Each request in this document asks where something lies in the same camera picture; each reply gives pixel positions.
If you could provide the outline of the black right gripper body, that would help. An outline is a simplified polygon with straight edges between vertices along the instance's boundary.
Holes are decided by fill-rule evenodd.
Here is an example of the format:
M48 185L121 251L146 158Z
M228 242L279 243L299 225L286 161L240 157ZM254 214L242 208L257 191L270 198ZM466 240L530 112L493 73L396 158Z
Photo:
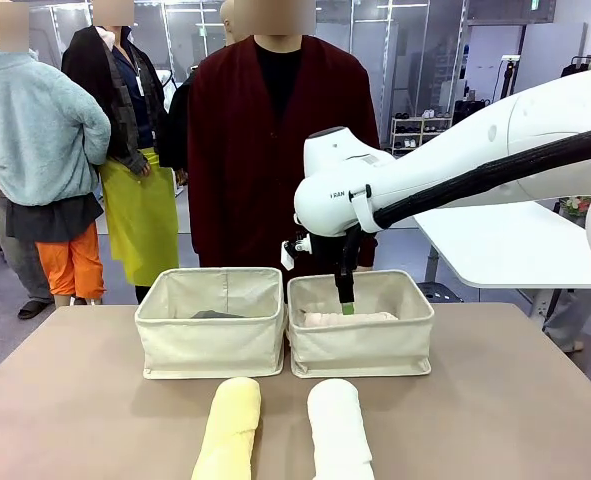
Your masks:
M315 263L326 273L336 273L344 258L346 236L323 237L311 234L310 237Z

